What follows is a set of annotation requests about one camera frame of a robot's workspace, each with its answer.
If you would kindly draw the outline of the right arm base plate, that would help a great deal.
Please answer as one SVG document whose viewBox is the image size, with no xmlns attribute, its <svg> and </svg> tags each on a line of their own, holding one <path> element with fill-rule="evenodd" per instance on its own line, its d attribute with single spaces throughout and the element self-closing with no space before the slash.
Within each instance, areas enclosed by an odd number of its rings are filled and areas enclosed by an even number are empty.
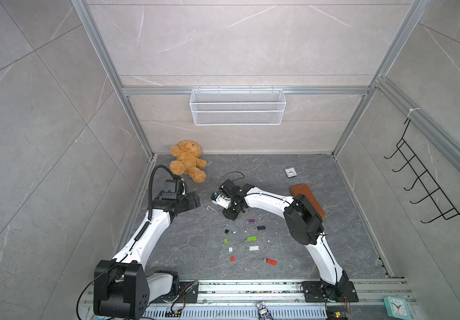
<svg viewBox="0 0 460 320">
<path fill-rule="evenodd" d="M 300 289 L 307 303 L 323 303 L 334 301 L 338 303 L 359 301 L 355 286 L 351 281 L 341 285 L 330 285 L 324 281 L 303 281 Z"/>
</svg>

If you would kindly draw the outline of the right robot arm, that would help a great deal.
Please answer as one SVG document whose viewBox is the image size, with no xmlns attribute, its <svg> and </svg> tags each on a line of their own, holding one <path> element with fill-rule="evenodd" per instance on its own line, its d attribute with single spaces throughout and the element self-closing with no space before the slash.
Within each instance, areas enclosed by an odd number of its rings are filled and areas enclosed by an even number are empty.
<svg viewBox="0 0 460 320">
<path fill-rule="evenodd" d="M 324 288 L 342 294 L 349 277 L 331 252 L 322 217 L 306 196 L 277 195 L 250 184 L 240 187 L 228 179 L 211 195 L 211 201 L 222 207 L 223 215 L 232 221 L 249 208 L 284 218 L 290 236 L 304 245 L 312 256 Z"/>
</svg>

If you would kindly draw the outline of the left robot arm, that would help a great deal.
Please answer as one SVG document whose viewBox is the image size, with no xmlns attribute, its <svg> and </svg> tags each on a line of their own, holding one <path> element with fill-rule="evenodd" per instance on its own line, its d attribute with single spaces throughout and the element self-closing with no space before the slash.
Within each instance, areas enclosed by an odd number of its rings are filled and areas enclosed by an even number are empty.
<svg viewBox="0 0 460 320">
<path fill-rule="evenodd" d="M 161 235 L 180 213 L 200 206 L 195 192 L 184 180 L 164 165 L 170 175 L 156 197 L 148 197 L 145 218 L 125 246 L 110 260 L 101 260 L 93 279 L 93 313 L 107 319 L 140 319 L 157 299 L 175 303 L 181 297 L 179 276 L 174 271 L 146 275 L 149 256 Z"/>
</svg>

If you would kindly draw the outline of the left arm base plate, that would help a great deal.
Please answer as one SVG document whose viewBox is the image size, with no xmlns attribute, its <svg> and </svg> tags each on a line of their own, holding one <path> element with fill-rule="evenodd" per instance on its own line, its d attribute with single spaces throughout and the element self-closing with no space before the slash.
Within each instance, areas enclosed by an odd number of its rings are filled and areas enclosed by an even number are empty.
<svg viewBox="0 0 460 320">
<path fill-rule="evenodd" d="M 176 295 L 161 296 L 153 300 L 152 303 L 177 303 L 178 301 L 196 303 L 199 295 L 199 284 L 198 280 L 181 281 Z"/>
</svg>

